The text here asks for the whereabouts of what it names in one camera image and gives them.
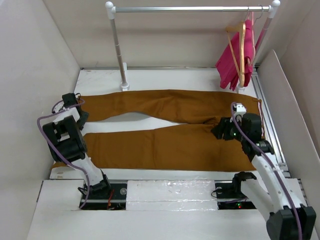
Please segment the metal frame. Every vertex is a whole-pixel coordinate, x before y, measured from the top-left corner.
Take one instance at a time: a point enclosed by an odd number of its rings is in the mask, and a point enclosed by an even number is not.
[[[256,93],[256,97],[258,99],[262,100],[262,112],[263,112],[263,120],[264,120],[264,125],[266,126],[264,129],[266,130],[266,135],[268,135],[269,140],[273,146],[274,149],[274,154],[276,156],[276,159],[278,163],[285,163],[285,156],[282,152],[280,141],[275,129],[275,125],[272,121],[271,113],[268,108],[268,103],[266,101],[264,92],[261,88],[260,81],[259,81],[259,76],[256,71],[253,72],[252,77],[251,77],[253,87]]]
[[[110,1],[105,3],[108,18],[110,19],[112,34],[114,40],[114,46],[116,51],[116,56],[120,68],[121,74],[121,88],[123,91],[129,89],[129,83],[127,82],[126,72],[127,64],[123,62],[120,44],[118,40],[115,13],[164,13],[164,12],[269,12],[268,18],[266,19],[264,26],[260,32],[259,38],[256,42],[255,49],[256,55],[260,50],[261,43],[263,42],[266,33],[268,31],[269,25],[274,18],[278,7],[280,6],[279,0],[273,0],[269,6],[178,6],[178,7],[115,7]]]

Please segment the white surface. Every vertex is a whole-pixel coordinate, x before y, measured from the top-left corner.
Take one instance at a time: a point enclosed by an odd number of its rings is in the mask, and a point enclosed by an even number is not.
[[[25,240],[42,180],[0,182],[0,233],[3,240]]]
[[[255,181],[267,194],[267,189],[260,176],[256,176],[257,180]],[[301,199],[301,202],[306,204],[298,180],[291,178],[287,182]],[[126,209],[129,211],[218,210],[217,199],[211,196],[215,190],[214,180],[133,180],[128,181],[127,189]]]
[[[319,192],[315,189],[319,188],[320,159],[274,51],[263,61],[258,73],[291,176],[301,179],[309,203],[319,214]],[[319,217],[315,227],[320,231]]]
[[[220,75],[216,68],[128,70],[130,91],[141,90],[194,90],[230,92],[220,88]],[[119,70],[81,70],[74,92],[82,96],[104,95],[120,92]],[[255,97],[252,82],[244,95]]]
[[[223,171],[179,171],[103,168],[102,171],[111,180],[192,180],[212,179],[231,180],[236,172]],[[50,179],[82,179],[79,171],[67,166],[51,170]]]
[[[24,240],[53,163],[36,120],[80,69],[42,0],[0,0],[0,29],[0,238]]]
[[[303,20],[311,1],[314,0],[281,0],[261,50],[281,51]],[[81,67],[118,65],[105,1],[44,2]],[[272,0],[115,0],[113,3],[116,7],[268,6]],[[115,16],[122,57],[128,67],[213,67],[228,45],[225,27],[236,25],[246,13],[116,13]],[[267,16],[265,12],[256,21],[256,40]]]
[[[257,210],[77,210],[81,196],[77,187],[82,184],[82,180],[44,181],[28,240],[44,236],[46,240],[269,240]]]

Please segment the orange hanger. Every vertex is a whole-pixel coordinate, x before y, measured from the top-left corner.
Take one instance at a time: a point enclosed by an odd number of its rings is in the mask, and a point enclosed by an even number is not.
[[[229,41],[229,46],[232,54],[232,58],[235,64],[236,71],[239,76],[240,80],[240,87],[243,87],[245,84],[245,34],[246,34],[246,24],[245,22],[241,21],[238,25],[236,26],[227,26],[225,28],[226,33],[228,35],[228,41]],[[239,44],[240,44],[240,53],[239,53],[239,62],[240,62],[240,68],[237,63],[237,59],[235,56],[234,48],[232,47],[231,40],[230,40],[230,35],[229,33],[234,33],[234,32],[239,32]]]

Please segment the red wire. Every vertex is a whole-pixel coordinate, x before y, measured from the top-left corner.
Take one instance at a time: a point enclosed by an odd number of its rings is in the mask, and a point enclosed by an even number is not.
[[[115,190],[112,189],[109,200],[108,200],[108,206],[106,207],[106,209],[109,209],[109,207],[111,206],[110,200],[111,200],[112,196],[114,195],[114,192],[115,192]]]

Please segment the brown pants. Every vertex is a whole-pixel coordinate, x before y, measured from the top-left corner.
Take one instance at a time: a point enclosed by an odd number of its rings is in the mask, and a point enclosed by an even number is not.
[[[178,126],[84,136],[98,168],[238,172],[254,170],[241,144],[217,140],[210,130],[231,115],[232,102],[259,114],[259,100],[212,91],[146,90],[83,96],[82,109],[95,122],[128,112],[188,123]]]

